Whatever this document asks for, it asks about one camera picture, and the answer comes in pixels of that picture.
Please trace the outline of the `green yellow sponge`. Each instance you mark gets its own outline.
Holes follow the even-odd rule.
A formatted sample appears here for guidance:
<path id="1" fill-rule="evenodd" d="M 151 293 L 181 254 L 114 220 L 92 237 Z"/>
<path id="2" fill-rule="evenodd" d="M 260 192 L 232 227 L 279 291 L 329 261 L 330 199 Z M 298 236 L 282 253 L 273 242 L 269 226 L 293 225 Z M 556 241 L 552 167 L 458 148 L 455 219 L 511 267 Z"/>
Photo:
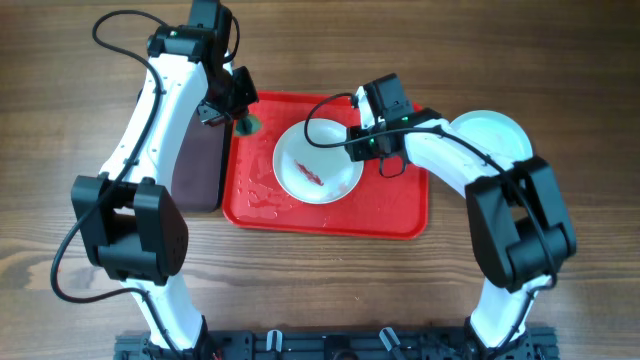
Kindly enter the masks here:
<path id="1" fill-rule="evenodd" d="M 262 122 L 254 114 L 248 114 L 237 120 L 234 134 L 239 137 L 251 136 L 262 128 Z"/>

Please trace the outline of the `white plate with stain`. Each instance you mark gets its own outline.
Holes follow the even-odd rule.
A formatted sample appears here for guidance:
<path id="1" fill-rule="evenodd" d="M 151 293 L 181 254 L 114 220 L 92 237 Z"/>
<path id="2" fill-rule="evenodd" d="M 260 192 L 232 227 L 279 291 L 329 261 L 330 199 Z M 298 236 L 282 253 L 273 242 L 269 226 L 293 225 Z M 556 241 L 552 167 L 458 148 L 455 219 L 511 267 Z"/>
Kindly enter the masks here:
<path id="1" fill-rule="evenodd" d="M 273 170 L 279 185 L 292 197 L 308 204 L 328 204 L 348 195 L 364 171 L 362 161 L 352 162 L 343 147 L 318 148 L 304 136 L 305 121 L 287 129 L 276 143 Z"/>

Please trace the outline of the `light blue plate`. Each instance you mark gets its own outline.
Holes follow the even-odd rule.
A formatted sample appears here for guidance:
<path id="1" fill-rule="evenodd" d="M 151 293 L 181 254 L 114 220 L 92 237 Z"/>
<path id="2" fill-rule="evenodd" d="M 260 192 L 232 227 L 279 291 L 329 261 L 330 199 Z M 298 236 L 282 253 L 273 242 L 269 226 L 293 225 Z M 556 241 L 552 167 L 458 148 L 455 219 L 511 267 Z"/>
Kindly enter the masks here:
<path id="1" fill-rule="evenodd" d="M 534 155 L 532 144 L 518 123 L 491 110 L 475 110 L 458 116 L 451 127 L 474 143 L 516 161 Z"/>

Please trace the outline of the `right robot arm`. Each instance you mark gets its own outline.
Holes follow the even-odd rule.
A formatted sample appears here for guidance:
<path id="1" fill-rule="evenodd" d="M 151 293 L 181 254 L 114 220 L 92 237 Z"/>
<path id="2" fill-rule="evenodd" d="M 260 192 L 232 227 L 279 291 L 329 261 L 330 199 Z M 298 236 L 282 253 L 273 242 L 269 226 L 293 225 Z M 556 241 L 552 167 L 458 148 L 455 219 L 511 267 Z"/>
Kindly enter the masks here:
<path id="1" fill-rule="evenodd" d="M 510 119 L 446 120 L 417 110 L 395 74 L 351 97 L 360 123 L 346 132 L 352 160 L 399 156 L 464 197 L 474 257 L 485 276 L 469 318 L 484 356 L 497 357 L 525 333 L 536 296 L 557 284 L 577 250 L 575 230 L 554 172 Z"/>

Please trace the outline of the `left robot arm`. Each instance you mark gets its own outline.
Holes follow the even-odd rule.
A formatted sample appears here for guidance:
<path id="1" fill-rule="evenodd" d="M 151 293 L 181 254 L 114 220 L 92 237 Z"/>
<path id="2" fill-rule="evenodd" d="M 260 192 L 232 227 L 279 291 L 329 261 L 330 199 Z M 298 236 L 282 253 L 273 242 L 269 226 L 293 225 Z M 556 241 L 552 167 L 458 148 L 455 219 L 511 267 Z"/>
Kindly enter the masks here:
<path id="1" fill-rule="evenodd" d="M 181 273 L 188 228 L 170 190 L 189 123 L 230 131 L 250 117 L 258 94 L 234 67 L 237 18 L 218 1 L 196 1 L 188 22 L 160 22 L 141 58 L 146 78 L 125 133 L 94 177 L 71 191 L 87 258 L 133 296 L 150 332 L 122 339 L 120 359 L 214 359 L 218 352 Z"/>

